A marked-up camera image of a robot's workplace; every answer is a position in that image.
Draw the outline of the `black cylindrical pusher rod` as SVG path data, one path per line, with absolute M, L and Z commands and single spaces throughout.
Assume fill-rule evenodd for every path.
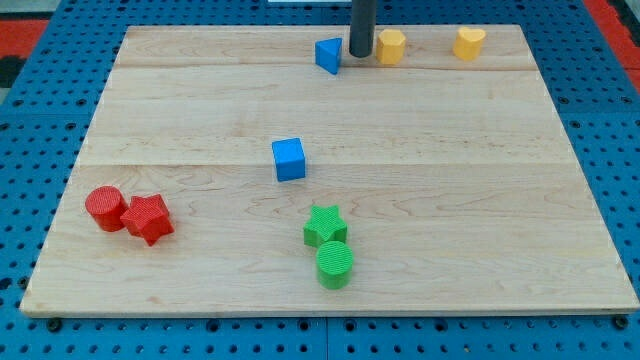
M 376 25 L 376 0 L 353 0 L 349 30 L 349 53 L 356 58 L 371 55 Z

